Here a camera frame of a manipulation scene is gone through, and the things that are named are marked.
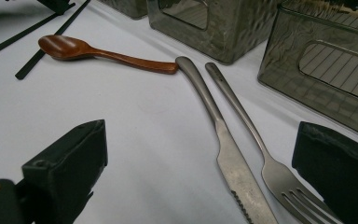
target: gray plastic container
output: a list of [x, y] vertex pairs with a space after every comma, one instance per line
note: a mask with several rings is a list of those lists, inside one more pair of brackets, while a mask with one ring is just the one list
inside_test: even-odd
[[358, 132], [358, 1], [282, 3], [258, 79]]
[[231, 64], [269, 37], [279, 0], [147, 0], [150, 26]]
[[122, 12], [134, 20], [139, 20], [147, 15], [146, 0], [98, 0], [109, 7]]

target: white tablecloth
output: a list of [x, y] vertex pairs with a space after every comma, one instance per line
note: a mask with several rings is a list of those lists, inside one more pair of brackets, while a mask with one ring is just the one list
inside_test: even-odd
[[[54, 34], [83, 3], [75, 2], [64, 15], [0, 51], [0, 178], [19, 182], [21, 166], [41, 150], [81, 123], [104, 119], [109, 164], [76, 223], [244, 223], [216, 163], [214, 126], [181, 71], [170, 76], [105, 59], [63, 62], [44, 56], [26, 79], [14, 77], [37, 52], [38, 38]], [[0, 1], [0, 43], [51, 14], [34, 0]], [[97, 1], [91, 1], [64, 34], [149, 60], [190, 58], [276, 218], [297, 223], [265, 186], [263, 159], [253, 137], [204, 68], [211, 58], [151, 29], [147, 17], [134, 21]], [[271, 155], [291, 168], [302, 120], [358, 141], [357, 133], [258, 83], [266, 43], [230, 66], [217, 65]]]

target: black strip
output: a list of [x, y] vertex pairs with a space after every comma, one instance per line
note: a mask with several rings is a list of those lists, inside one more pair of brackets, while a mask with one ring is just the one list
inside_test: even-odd
[[[66, 21], [63, 26], [55, 33], [55, 35], [62, 35], [62, 33], [68, 28], [68, 26], [76, 19], [80, 12], [87, 6], [90, 0], [87, 0], [83, 5], [71, 16], [71, 18]], [[23, 80], [28, 73], [34, 68], [34, 66], [39, 62], [39, 60], [45, 55], [43, 50], [39, 50], [28, 63], [26, 63], [22, 69], [16, 74], [18, 80]]]
[[36, 30], [37, 28], [41, 27], [42, 25], [48, 23], [49, 21], [53, 20], [54, 18], [60, 16], [58, 13], [54, 13], [51, 16], [45, 18], [44, 20], [38, 22], [37, 24], [29, 27], [26, 30], [23, 30], [22, 32], [13, 35], [11, 38], [5, 40], [4, 42], [0, 43], [0, 50], [4, 49], [5, 47], [13, 44], [14, 42], [18, 41], [19, 39], [25, 37], [26, 35], [30, 34], [32, 31]]

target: table knife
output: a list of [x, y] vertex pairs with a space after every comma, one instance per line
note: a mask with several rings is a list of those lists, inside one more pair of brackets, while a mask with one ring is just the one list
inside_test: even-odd
[[220, 141], [217, 163], [247, 221], [278, 223], [196, 65], [187, 57], [178, 57], [175, 61], [193, 83], [211, 116]]

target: brown spoon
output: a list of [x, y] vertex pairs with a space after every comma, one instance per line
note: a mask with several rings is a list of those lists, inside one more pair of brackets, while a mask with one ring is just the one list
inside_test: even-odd
[[117, 60], [126, 65], [157, 73], [174, 74], [178, 70], [177, 63], [164, 63], [132, 58], [127, 55], [93, 48], [83, 40], [64, 35], [45, 35], [39, 39], [38, 43], [39, 47], [46, 52], [46, 54], [60, 60], [98, 56]]

